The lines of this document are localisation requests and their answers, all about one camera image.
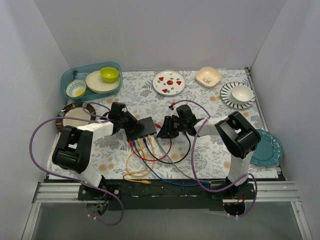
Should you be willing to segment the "black network switch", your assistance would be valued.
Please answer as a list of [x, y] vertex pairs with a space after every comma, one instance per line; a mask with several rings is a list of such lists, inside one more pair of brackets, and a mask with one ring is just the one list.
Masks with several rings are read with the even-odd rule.
[[157, 132], [155, 123], [151, 116], [142, 118], [139, 121], [144, 124], [143, 129], [137, 130], [134, 133], [128, 133], [128, 130], [125, 130], [126, 139], [128, 141], [137, 140], [138, 138], [147, 137], [148, 135], [154, 135]]

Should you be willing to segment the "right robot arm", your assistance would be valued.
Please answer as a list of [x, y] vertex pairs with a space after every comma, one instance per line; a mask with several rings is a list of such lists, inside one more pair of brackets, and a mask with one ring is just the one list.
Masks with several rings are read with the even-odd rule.
[[[261, 136], [258, 131], [238, 111], [222, 118], [197, 118], [187, 105], [181, 105], [171, 116], [165, 116], [157, 138], [176, 138], [180, 132], [194, 137], [191, 146], [191, 168], [195, 181], [199, 186], [212, 194], [223, 193], [237, 199], [245, 192], [248, 184], [249, 165], [254, 151], [257, 149]], [[196, 140], [203, 136], [220, 136], [225, 147], [231, 154], [230, 169], [225, 184], [220, 188], [205, 187], [197, 177], [195, 169]]]

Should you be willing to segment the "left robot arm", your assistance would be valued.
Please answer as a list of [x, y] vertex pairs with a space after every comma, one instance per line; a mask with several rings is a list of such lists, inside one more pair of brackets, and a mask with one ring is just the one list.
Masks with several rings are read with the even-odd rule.
[[81, 182], [91, 185], [89, 194], [95, 200], [101, 200], [107, 191], [101, 184], [103, 176], [91, 165], [93, 142], [112, 136], [121, 129], [131, 134], [144, 128], [142, 121], [136, 119], [124, 103], [114, 102], [107, 113], [92, 123], [77, 127], [65, 126], [54, 149], [52, 162], [72, 172]]

